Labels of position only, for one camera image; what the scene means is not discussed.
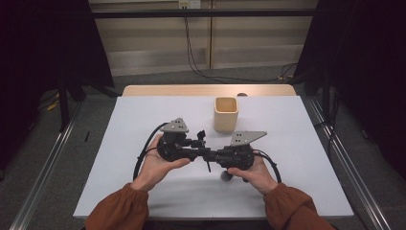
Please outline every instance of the brown sleeve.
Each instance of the brown sleeve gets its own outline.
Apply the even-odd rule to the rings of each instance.
[[[86,219],[86,229],[142,229],[148,217],[147,200],[148,193],[135,191],[126,184],[99,202]]]
[[[316,211],[313,199],[304,192],[279,184],[264,196],[265,212],[276,229],[334,229]]]

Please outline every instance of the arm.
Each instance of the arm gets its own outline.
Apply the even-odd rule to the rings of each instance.
[[[228,173],[247,179],[264,195],[265,212],[274,229],[333,229],[316,211],[311,197],[300,190],[278,184],[259,156],[247,171],[237,168]]]
[[[173,169],[181,168],[191,161],[179,159],[168,162],[155,149],[161,135],[147,148],[147,156],[140,174],[122,189],[102,200],[86,220],[87,230],[142,229],[148,217],[148,191]]]

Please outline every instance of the person's left hand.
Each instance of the person's left hand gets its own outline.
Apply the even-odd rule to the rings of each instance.
[[[162,159],[156,146],[158,145],[161,134],[155,136],[152,143],[147,148],[147,155],[140,174],[131,183],[131,188],[137,191],[148,192],[158,184],[169,171],[179,169],[191,163],[188,158],[182,158],[173,162]]]

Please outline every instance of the hand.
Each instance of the hand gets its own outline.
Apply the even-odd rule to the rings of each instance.
[[[248,180],[262,195],[269,194],[278,186],[278,183],[269,173],[260,156],[255,156],[253,166],[247,171],[242,171],[238,168],[230,168],[227,172]]]
[[[162,135],[156,135],[152,143],[147,148],[147,155],[140,174],[131,183],[131,188],[137,191],[148,192],[173,169],[179,169],[189,163],[191,160],[182,158],[173,162],[162,159],[156,146]]]

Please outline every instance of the white table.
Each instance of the white table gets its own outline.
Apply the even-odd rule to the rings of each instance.
[[[121,97],[110,119],[74,213],[86,218],[97,203],[132,179],[137,156],[157,126],[182,117],[196,139],[206,130],[206,147],[230,145],[231,135],[213,129],[213,96]],[[323,217],[352,216],[352,210],[300,97],[238,97],[238,130],[267,131],[252,144],[278,164],[282,182],[313,197]],[[197,158],[170,172],[149,192],[151,219],[264,219],[262,195],[240,178],[220,179],[220,168]]]

